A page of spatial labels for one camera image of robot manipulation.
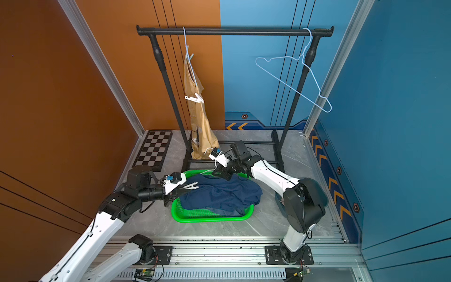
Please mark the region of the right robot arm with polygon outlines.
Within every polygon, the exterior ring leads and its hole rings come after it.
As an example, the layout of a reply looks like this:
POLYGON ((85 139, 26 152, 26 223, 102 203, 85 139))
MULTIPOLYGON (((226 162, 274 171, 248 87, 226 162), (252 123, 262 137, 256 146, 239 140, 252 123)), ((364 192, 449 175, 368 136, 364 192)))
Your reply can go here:
POLYGON ((298 179, 276 169, 259 154, 252 155, 243 141, 231 144, 230 148, 232 157, 219 148, 209 153, 209 158, 219 164, 213 175, 231 180, 232 175, 245 173, 281 196, 290 224, 280 243, 281 257, 287 264, 313 265, 314 259, 306 240, 326 214, 328 199, 321 185, 314 179, 298 179))

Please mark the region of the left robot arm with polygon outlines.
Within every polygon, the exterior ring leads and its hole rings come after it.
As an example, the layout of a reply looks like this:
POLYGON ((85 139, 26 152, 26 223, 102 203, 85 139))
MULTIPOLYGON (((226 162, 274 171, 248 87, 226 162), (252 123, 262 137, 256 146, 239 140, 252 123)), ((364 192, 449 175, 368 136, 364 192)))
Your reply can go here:
POLYGON ((122 187, 100 205, 92 223, 70 250, 41 278, 43 282, 110 282, 135 263, 153 264, 158 260, 152 239, 135 235, 116 254, 91 269, 104 246, 145 202, 174 200, 186 182, 184 173, 175 172, 159 180, 149 166, 129 170, 122 187))

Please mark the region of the beige clothespin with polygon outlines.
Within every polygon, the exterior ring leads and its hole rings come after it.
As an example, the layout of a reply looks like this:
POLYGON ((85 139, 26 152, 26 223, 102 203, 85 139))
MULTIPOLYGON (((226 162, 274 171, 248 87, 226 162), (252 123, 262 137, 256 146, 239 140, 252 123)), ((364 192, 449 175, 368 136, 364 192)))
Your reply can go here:
POLYGON ((195 189, 198 189, 198 188, 199 188, 199 186, 198 186, 197 182, 189 183, 189 184, 187 184, 187 185, 185 185, 183 187, 183 189, 187 189, 187 190, 195 190, 195 189))

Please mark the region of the navy blue t-shirt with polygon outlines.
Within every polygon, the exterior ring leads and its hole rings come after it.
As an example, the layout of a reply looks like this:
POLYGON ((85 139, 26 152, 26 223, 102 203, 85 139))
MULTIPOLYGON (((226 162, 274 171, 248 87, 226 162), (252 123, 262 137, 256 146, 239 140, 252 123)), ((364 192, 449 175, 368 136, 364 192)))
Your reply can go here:
POLYGON ((206 209, 221 216, 241 217, 250 206, 260 203, 263 194, 257 183, 239 175, 232 175, 231 180, 201 174, 187 179, 187 184, 194 182, 199 188, 179 197, 185 210, 206 209))

